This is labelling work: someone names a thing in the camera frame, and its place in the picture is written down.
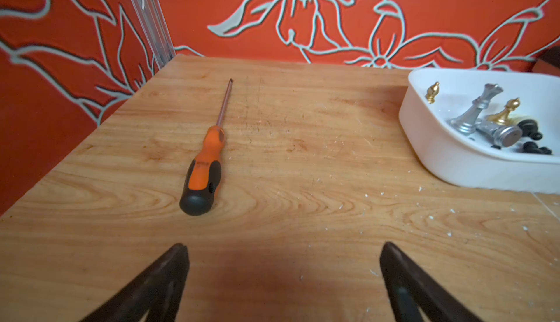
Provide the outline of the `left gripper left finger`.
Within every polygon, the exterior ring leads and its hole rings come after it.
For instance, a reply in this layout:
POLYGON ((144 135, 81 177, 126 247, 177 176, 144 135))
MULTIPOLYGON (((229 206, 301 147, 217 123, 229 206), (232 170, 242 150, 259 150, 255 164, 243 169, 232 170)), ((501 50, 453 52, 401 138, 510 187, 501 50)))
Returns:
POLYGON ((175 321, 190 269, 188 247, 177 243, 84 321, 175 321))

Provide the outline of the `black king chess piece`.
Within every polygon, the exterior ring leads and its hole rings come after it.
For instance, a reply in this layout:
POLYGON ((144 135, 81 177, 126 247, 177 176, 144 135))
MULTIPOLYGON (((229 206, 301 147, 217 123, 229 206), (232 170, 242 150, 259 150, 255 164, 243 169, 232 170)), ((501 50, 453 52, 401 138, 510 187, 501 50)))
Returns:
POLYGON ((523 144, 522 151, 525 154, 543 154, 543 155, 551 155, 553 152, 547 147, 539 147, 533 141, 528 141, 523 144))

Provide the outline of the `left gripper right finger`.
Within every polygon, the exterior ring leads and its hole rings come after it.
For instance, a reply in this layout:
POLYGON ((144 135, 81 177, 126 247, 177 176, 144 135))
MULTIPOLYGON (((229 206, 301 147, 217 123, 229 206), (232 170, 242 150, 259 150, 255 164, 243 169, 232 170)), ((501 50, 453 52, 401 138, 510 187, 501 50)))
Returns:
POLYGON ((480 321, 409 256, 386 242, 379 259, 396 321, 480 321))

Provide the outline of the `gold bishop chess piece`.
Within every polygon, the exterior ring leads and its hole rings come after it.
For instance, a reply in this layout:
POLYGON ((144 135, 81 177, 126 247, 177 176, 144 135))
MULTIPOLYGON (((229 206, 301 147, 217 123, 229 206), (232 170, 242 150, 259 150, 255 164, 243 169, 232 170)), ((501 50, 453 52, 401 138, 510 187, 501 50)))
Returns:
POLYGON ((433 104, 439 92, 440 92, 440 82, 436 81, 436 83, 434 83, 427 89, 427 93, 425 95, 427 102, 429 104, 433 104))

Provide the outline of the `gold pawn chess piece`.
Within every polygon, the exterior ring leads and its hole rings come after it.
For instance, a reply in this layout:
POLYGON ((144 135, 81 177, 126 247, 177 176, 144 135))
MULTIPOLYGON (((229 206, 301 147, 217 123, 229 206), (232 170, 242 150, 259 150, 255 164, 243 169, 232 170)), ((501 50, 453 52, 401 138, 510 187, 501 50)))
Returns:
POLYGON ((505 104, 503 110, 499 113, 486 116, 485 120, 487 120, 487 122, 495 123, 496 125, 506 126, 508 125, 510 114, 515 111, 520 104, 521 101, 519 97, 511 99, 505 104))

